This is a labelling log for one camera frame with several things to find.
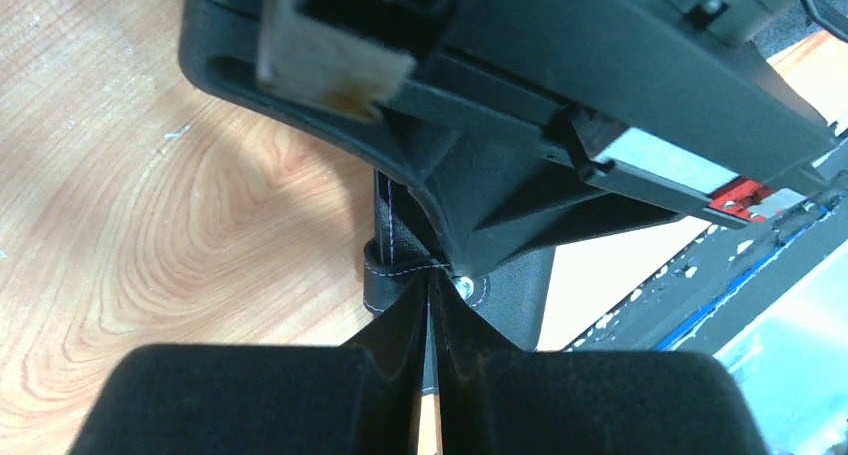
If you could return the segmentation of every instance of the worn black edge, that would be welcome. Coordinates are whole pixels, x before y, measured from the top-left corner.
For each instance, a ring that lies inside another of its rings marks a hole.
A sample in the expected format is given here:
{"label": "worn black edge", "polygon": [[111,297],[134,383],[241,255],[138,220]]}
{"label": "worn black edge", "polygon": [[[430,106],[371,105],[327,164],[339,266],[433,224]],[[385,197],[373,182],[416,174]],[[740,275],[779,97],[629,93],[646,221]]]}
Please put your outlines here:
{"label": "worn black edge", "polygon": [[848,239],[846,195],[843,171],[766,223],[710,226],[565,350],[717,351]]}

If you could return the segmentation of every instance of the black cable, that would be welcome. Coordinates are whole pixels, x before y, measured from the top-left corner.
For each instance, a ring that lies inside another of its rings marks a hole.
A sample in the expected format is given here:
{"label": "black cable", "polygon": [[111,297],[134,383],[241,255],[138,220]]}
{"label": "black cable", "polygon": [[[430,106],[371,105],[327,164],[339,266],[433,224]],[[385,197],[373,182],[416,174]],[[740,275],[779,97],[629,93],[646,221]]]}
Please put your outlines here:
{"label": "black cable", "polygon": [[801,0],[801,5],[810,20],[834,37],[848,43],[848,17],[825,0]]}

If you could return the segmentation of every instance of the wooden floor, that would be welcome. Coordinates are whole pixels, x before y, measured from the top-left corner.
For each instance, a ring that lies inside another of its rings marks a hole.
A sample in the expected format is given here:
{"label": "wooden floor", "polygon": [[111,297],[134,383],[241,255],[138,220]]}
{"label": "wooden floor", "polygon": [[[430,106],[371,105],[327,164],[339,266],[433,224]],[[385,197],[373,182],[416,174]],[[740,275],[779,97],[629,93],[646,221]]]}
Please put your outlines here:
{"label": "wooden floor", "polygon": [[[338,344],[370,320],[369,167],[186,82],[182,0],[0,2],[0,453],[64,452],[139,345]],[[828,118],[848,107],[839,43],[778,63]],[[704,226],[561,248],[540,347]]]}

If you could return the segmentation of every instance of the wooden table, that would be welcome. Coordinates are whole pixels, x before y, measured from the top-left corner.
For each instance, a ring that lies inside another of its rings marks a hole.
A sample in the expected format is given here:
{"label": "wooden table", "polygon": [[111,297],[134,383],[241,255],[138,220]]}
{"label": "wooden table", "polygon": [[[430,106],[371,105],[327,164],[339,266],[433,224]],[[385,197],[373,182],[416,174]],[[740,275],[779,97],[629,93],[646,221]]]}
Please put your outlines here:
{"label": "wooden table", "polygon": [[[192,87],[176,65],[182,0],[0,6],[0,452],[65,451],[139,345],[338,344],[371,319],[370,168]],[[847,60],[817,36],[779,64],[834,118]],[[540,347],[561,348],[704,226],[561,248]],[[423,419],[432,453],[432,408]]]}

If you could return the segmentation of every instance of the blue line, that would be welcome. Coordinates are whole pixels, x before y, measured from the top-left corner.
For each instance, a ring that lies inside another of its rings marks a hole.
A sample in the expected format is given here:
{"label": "blue line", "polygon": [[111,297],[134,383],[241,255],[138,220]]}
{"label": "blue line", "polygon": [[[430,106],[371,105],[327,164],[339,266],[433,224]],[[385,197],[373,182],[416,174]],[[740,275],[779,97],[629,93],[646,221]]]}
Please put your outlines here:
{"label": "blue line", "polygon": [[[821,217],[827,215],[828,212],[829,211],[827,210],[827,208],[821,207]],[[759,273],[759,271],[763,267],[765,267],[766,265],[771,263],[771,261],[777,259],[777,257],[780,256],[780,254],[784,250],[789,248],[789,245],[791,245],[792,242],[794,242],[798,237],[803,235],[807,230],[810,229],[810,227],[815,225],[816,222],[821,220],[821,217],[819,217],[818,220],[816,220],[816,221],[814,221],[814,222],[812,222],[808,225],[804,225],[803,227],[798,229],[798,231],[793,233],[786,240],[786,242],[784,242],[782,245],[780,245],[779,247],[776,247],[774,250],[772,250],[771,253],[769,253],[767,256],[765,256],[764,258],[759,260],[757,263],[755,263],[753,266],[751,266],[751,268],[746,270],[745,273],[743,273],[742,275],[733,279],[733,281],[730,282],[730,285],[727,287],[727,291],[724,293],[724,295],[721,295],[720,297],[716,298],[712,302],[710,302],[707,305],[698,309],[698,311],[693,313],[685,322],[683,322],[683,324],[681,324],[679,327],[677,327],[677,329],[675,329],[668,336],[666,336],[666,338],[664,338],[662,341],[660,341],[657,344],[655,350],[667,351],[667,350],[671,349],[683,337],[685,337],[686,335],[689,334],[689,332],[691,332],[693,329],[695,329],[695,327],[699,323],[701,323],[710,314],[712,314],[714,311],[716,311],[722,303],[724,303],[725,301],[727,301],[731,297],[735,296],[739,292],[739,290],[741,290],[742,287],[744,287],[748,282],[750,282],[757,275],[757,273]]]}

